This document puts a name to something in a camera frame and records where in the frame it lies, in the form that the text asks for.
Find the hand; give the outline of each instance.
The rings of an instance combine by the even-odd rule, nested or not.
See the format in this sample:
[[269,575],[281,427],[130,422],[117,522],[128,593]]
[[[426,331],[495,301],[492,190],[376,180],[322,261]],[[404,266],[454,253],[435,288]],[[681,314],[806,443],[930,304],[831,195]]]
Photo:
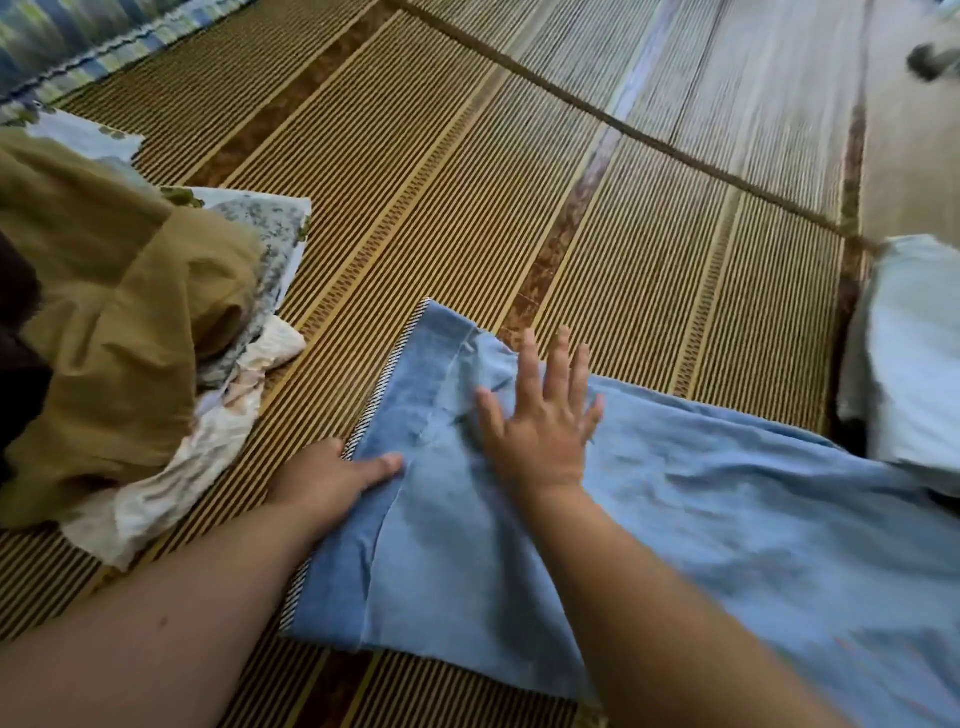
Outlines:
[[342,521],[360,495],[397,474],[398,452],[373,460],[342,460],[340,440],[322,440],[302,449],[274,475],[267,502],[291,507],[291,513],[315,524],[318,535]]
[[587,440],[603,418],[602,396],[587,408],[589,348],[578,348],[571,373],[569,339],[570,330],[561,327],[541,387],[534,332],[523,332],[511,420],[504,422],[490,390],[477,391],[484,450],[521,511],[540,495],[582,487]]

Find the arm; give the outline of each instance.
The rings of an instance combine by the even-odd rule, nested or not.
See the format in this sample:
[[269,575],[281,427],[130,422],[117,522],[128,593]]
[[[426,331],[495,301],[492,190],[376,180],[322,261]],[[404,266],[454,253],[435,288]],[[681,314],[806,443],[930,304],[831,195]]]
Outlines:
[[524,334],[516,413],[478,393],[484,446],[552,576],[614,725],[847,726],[739,622],[617,525],[583,489],[589,352],[562,328],[540,384]]
[[214,726],[287,580],[398,455],[348,463],[311,446],[268,502],[93,596],[0,652],[16,726]]

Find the blue towel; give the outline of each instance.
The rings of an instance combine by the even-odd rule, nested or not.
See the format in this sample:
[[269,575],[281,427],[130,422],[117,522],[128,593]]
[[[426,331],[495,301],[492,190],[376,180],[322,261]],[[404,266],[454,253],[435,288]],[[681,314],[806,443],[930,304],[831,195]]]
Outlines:
[[[405,329],[349,449],[397,449],[295,580],[286,634],[592,692],[549,576],[475,438],[516,356],[436,303]],[[960,522],[916,473],[803,430],[600,376],[585,487],[864,726],[960,725]]]

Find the tatami mat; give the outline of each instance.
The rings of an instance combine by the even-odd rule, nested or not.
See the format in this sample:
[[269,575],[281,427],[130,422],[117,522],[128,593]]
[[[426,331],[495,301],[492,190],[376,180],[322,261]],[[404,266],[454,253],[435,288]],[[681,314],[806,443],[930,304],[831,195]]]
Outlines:
[[371,0],[257,2],[64,105],[147,137],[137,166],[151,182],[189,171],[290,83]]
[[933,4],[875,0],[868,75],[864,233],[875,240],[928,232],[960,246],[960,88],[908,73],[921,43],[960,47],[960,16],[938,20]]
[[[541,340],[567,323],[602,374],[823,429],[842,241],[590,107],[835,219],[862,0],[418,2],[477,44],[387,2],[261,0],[68,104],[147,135],[138,164],[156,182],[314,204],[282,309],[307,350],[271,379],[235,466],[141,564],[256,505],[303,445],[347,434],[424,296],[505,340],[524,322]],[[818,36],[817,58],[788,31]],[[109,579],[51,533],[0,536],[0,634]],[[271,625],[223,725],[566,728],[577,715]]]
[[[495,0],[417,0],[467,33]],[[530,70],[642,132],[839,220],[864,0],[540,0]],[[487,35],[495,35],[487,30]],[[642,85],[619,112],[616,91]]]

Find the olive green cloth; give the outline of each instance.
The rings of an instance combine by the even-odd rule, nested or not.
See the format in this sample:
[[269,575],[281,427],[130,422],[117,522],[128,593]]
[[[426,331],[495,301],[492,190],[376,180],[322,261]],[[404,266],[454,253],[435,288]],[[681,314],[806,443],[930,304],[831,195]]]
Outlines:
[[54,370],[7,449],[0,524],[23,527],[166,466],[190,430],[197,359],[247,323],[262,245],[19,130],[0,130],[0,231],[36,270],[43,301],[22,337]]

